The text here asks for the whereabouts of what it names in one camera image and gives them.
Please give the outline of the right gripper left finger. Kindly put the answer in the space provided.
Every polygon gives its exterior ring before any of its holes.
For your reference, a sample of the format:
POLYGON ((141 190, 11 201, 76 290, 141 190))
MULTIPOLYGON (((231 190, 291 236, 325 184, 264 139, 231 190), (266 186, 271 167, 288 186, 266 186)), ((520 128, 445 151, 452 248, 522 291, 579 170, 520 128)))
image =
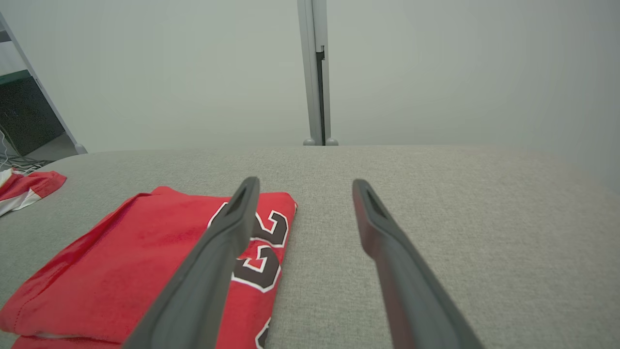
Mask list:
POLYGON ((124 342, 124 349, 214 349, 237 258, 254 226, 260 181, 244 179, 124 342))

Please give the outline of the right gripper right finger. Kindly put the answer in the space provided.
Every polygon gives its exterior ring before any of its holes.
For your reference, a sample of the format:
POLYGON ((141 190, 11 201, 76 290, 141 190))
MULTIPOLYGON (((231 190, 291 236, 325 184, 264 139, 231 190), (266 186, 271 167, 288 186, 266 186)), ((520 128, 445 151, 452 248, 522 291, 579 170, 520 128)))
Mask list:
POLYGON ((375 262, 395 349, 481 349, 482 342, 368 181, 352 183, 364 252, 375 262))

